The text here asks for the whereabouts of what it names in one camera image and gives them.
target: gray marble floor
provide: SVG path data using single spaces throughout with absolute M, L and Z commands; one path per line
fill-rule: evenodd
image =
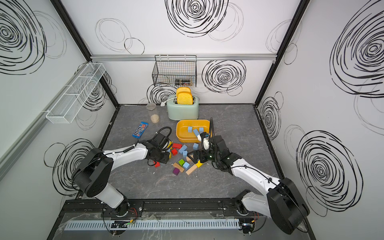
M 199 119 L 213 117 L 215 135 L 223 137 L 231 152 L 265 173 L 278 176 L 252 105 L 200 105 L 199 108 Z M 158 111 L 160 122 L 152 124 L 145 106 L 122 106 L 104 150 L 132 145 L 136 140 L 132 134 L 141 121 L 150 123 L 141 140 L 150 139 L 158 129 L 170 126 L 170 139 L 179 143 L 177 121 L 168 118 L 166 107 L 158 106 Z M 191 151 L 193 144 L 186 145 Z M 189 176 L 185 172 L 176 176 L 172 164 L 181 158 L 178 154 L 157 168 L 149 167 L 147 160 L 123 165 L 111 172 L 109 182 L 127 198 L 135 199 L 235 197 L 244 189 L 257 192 L 242 179 L 214 169 L 210 162 Z

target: white wire shelf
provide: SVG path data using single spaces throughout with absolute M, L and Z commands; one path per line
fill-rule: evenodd
M 88 63 L 45 117 L 52 123 L 71 123 L 104 73 L 102 63 Z

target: blue cube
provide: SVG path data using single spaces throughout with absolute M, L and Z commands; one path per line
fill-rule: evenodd
M 183 145 L 180 149 L 179 149 L 179 153 L 180 154 L 183 154 L 183 151 L 187 150 L 187 146 L 186 145 Z
M 193 133 L 196 135 L 196 137 L 197 137 L 198 135 L 200 135 L 200 133 L 199 133 L 199 131 L 198 131 L 197 129 L 193 129 Z
M 188 168 L 189 168 L 189 163 L 185 162 L 185 163 L 183 164 L 183 168 L 184 168 L 185 170 L 188 170 Z

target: yellow block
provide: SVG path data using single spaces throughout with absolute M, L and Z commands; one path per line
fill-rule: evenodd
M 179 95 L 180 92 L 191 92 L 191 89 L 190 88 L 187 88 L 187 87 L 180 87 L 176 90 L 176 97 Z
M 196 163 L 196 166 L 197 167 L 201 167 L 201 165 L 203 165 L 204 163 L 201 163 L 200 160 Z
M 192 105 L 193 104 L 192 94 L 189 92 L 180 92 L 179 95 L 177 96 L 177 104 Z

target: wooden block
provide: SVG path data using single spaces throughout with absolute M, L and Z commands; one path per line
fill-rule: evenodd
M 190 165 L 194 164 L 192 159 L 190 159 L 188 156 L 186 157 L 186 160 L 187 160 L 187 163 L 189 163 Z
M 186 171 L 186 173 L 189 175 L 189 174 L 191 174 L 194 170 L 196 170 L 197 169 L 197 166 L 196 166 L 196 164 L 194 164 L 192 167 L 190 167 L 187 171 Z
M 174 164 L 173 164 L 173 166 L 175 167 L 175 168 L 177 168 L 178 170 L 180 170 L 180 172 L 184 172 L 184 168 L 182 167 L 182 166 L 180 166 L 177 162 L 175 162 Z
M 201 163 L 200 160 L 196 163 L 196 166 L 197 167 L 201 167 L 201 165 L 203 165 L 204 163 Z

